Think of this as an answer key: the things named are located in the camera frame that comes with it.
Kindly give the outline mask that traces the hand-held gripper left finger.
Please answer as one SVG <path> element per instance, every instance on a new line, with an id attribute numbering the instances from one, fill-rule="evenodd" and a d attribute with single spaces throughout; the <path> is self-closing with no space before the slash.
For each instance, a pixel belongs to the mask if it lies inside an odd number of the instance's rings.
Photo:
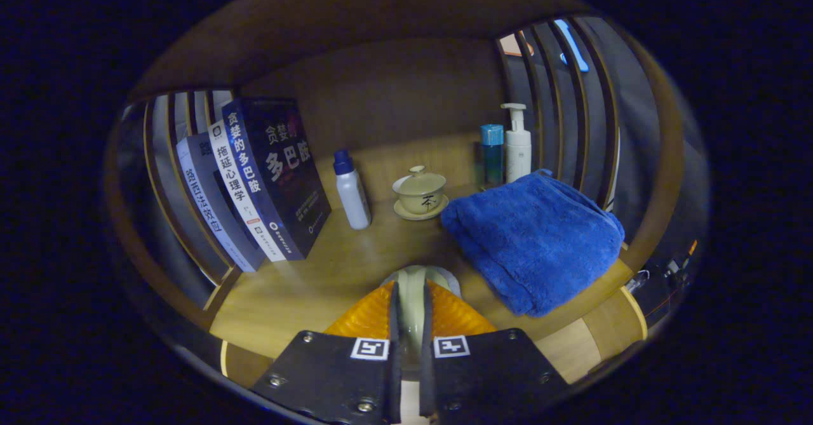
<path id="1" fill-rule="evenodd" d="M 399 423 L 398 292 L 386 283 L 328 329 L 297 333 L 253 393 L 322 423 Z"/>

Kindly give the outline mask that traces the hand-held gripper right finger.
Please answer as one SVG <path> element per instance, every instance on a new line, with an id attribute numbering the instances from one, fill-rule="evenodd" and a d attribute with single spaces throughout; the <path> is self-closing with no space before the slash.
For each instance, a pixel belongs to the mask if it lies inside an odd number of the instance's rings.
<path id="1" fill-rule="evenodd" d="M 424 286 L 419 413 L 432 424 L 539 424 L 568 382 L 519 328 L 495 329 L 435 282 Z"/>

